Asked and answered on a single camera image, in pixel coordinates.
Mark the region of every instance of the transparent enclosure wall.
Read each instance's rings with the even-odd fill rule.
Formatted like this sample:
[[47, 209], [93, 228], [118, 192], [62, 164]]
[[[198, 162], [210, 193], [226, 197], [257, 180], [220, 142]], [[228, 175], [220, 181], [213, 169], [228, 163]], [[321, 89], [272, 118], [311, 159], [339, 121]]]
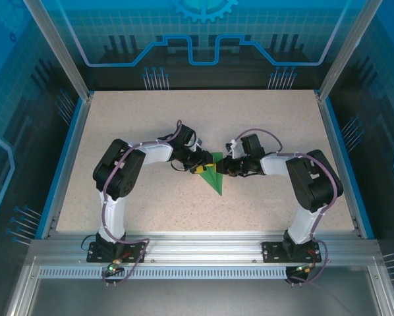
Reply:
[[364, 0], [44, 0], [91, 90], [319, 88]]
[[383, 0], [330, 94], [373, 232], [394, 252], [394, 0]]
[[0, 1], [0, 315], [35, 233], [33, 217], [42, 212], [77, 101], [23, 2]]

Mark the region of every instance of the green triangle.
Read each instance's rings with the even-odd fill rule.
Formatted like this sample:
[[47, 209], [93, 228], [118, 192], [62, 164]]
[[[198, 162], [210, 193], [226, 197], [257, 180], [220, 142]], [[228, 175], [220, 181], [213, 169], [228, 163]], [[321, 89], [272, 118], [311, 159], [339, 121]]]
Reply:
[[[217, 163], [222, 160], [222, 153], [211, 153], [213, 156], [213, 162]], [[222, 195], [222, 179], [223, 174], [217, 173], [215, 171], [215, 167], [206, 167], [206, 170], [200, 173], [200, 176], [208, 183], [210, 186], [215, 189], [215, 191], [221, 196]]]

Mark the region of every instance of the gear graphic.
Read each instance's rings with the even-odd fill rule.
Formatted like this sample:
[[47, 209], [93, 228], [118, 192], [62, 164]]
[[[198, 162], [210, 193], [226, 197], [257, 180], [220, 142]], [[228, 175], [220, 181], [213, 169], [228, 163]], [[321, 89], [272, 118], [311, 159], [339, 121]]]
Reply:
[[15, 33], [24, 21], [22, 0], [0, 0], [0, 20], [10, 33]]
[[183, 13], [185, 18], [193, 22], [207, 20], [215, 22], [216, 18], [223, 18], [224, 13], [232, 12], [232, 6], [238, 5], [238, 0], [173, 0], [177, 13]]

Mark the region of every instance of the beige work surface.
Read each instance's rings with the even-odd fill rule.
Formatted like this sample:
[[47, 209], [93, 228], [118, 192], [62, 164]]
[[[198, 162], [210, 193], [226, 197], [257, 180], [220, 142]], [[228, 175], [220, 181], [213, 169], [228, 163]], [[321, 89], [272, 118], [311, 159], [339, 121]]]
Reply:
[[[175, 131], [176, 121], [193, 128], [208, 151], [252, 127], [281, 139], [283, 152], [320, 149], [335, 163], [314, 92], [148, 91], [96, 92], [72, 170], [59, 232], [96, 231], [99, 194], [92, 173], [115, 138], [143, 142]], [[266, 152], [278, 146], [260, 134]], [[291, 181], [282, 176], [223, 177], [219, 196], [199, 175], [174, 171], [169, 163], [143, 167], [128, 195], [125, 227], [134, 231], [285, 230], [296, 214]], [[352, 230], [345, 197], [326, 213], [320, 229]]]

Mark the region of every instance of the blue frame edge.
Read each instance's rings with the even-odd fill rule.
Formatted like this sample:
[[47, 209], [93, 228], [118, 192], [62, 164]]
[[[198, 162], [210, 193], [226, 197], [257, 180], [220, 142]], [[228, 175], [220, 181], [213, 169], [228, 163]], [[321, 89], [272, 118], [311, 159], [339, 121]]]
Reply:
[[337, 124], [335, 111], [333, 110], [333, 107], [331, 106], [331, 102], [330, 102], [329, 97], [327, 97], [325, 99], [325, 104], [327, 107], [327, 111], [330, 114], [331, 123], [332, 123], [333, 129], [335, 130], [335, 133], [336, 133], [337, 141], [339, 143], [339, 147], [340, 147], [340, 150], [342, 153], [345, 167], [347, 168], [347, 171], [348, 171], [349, 181], [351, 182], [351, 185], [352, 185], [352, 190], [354, 192], [356, 204], [358, 205], [358, 209], [360, 210], [360, 216], [361, 216], [361, 221], [362, 221], [361, 224], [366, 231], [366, 235], [367, 235], [366, 237], [368, 239], [374, 239], [375, 237], [374, 237], [374, 233], [373, 233], [373, 230], [372, 230], [372, 227], [370, 224], [370, 220], [368, 219], [367, 210], [366, 210], [366, 207], [365, 207], [364, 202], [362, 200], [360, 188], [358, 187], [358, 183], [356, 182], [355, 173], [354, 173], [354, 170], [352, 169], [351, 161], [349, 160], [348, 151], [343, 143], [341, 130], [339, 129], [339, 125]]
[[70, 147], [72, 136], [74, 134], [74, 128], [77, 124], [78, 115], [80, 113], [82, 106], [83, 106], [83, 100], [81, 98], [78, 98], [77, 106], [74, 111], [74, 115], [72, 116], [70, 128], [68, 129], [67, 137], [65, 138], [63, 150], [61, 152], [61, 156], [59, 157], [57, 169], [55, 170], [55, 175], [53, 176], [52, 184], [49, 189], [49, 193], [47, 195], [45, 207], [43, 208], [42, 217], [40, 218], [39, 226], [36, 231], [36, 235], [34, 236], [35, 239], [41, 239], [42, 234], [45, 230], [47, 218], [48, 218], [49, 213], [51, 211], [52, 201], [53, 201], [53, 198], [55, 197], [55, 192], [57, 190], [59, 177], [61, 175], [61, 172], [63, 170], [63, 165], [64, 165], [65, 160], [67, 158], [68, 148]]

